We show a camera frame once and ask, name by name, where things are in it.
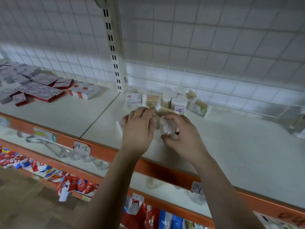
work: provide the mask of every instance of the left hand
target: left hand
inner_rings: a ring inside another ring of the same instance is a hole
[[[140,158],[148,150],[154,134],[154,119],[152,118],[154,111],[154,109],[140,107],[122,118],[121,151]]]

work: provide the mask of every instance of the right hand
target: right hand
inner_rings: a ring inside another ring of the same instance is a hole
[[[161,138],[166,145],[173,148],[183,159],[194,165],[195,162],[201,160],[208,153],[196,126],[186,116],[170,114],[166,115],[164,119],[174,120],[180,132],[177,140],[167,135],[161,135]]]

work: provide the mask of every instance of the shelf label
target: shelf label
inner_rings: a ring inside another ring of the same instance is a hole
[[[144,202],[144,197],[141,196],[141,195],[139,195],[139,194],[133,193],[133,194],[132,194],[132,198],[133,198],[134,200],[138,200],[138,201],[140,201],[140,202]]]
[[[73,149],[78,153],[90,155],[90,147],[82,142],[75,141]]]
[[[34,136],[56,143],[56,135],[40,128],[34,127]]]
[[[202,186],[201,186],[200,182],[193,181],[191,192],[204,196]]]
[[[4,117],[0,117],[0,125],[9,128],[10,127],[10,120]]]

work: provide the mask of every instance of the wire grid backing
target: wire grid backing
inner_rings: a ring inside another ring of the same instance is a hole
[[[305,104],[305,53],[295,48],[305,48],[303,0],[118,1],[130,87],[187,86],[241,114],[279,117]]]
[[[102,10],[93,0],[0,0],[4,59],[113,87]]]

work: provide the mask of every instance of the hand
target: hand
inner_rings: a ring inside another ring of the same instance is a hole
[[[161,138],[166,145],[173,148],[183,159],[194,165],[203,155],[208,153],[196,126],[186,116],[170,114],[164,118],[166,120],[174,120],[180,132],[177,140],[167,135],[161,135]]]
[[[154,111],[140,107],[122,118],[121,150],[139,157],[148,150],[154,134],[155,126],[152,119]]]

